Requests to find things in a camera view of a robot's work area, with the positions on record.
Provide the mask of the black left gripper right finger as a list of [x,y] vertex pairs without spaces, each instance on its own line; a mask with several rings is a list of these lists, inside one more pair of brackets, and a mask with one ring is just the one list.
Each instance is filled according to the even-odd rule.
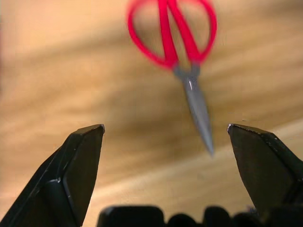
[[229,124],[242,182],[256,210],[303,202],[303,162],[275,134]]

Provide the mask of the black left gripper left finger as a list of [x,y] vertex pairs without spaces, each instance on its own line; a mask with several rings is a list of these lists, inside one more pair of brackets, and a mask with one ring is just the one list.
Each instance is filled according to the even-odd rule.
[[104,125],[71,133],[36,170],[2,227],[81,227],[95,187]]

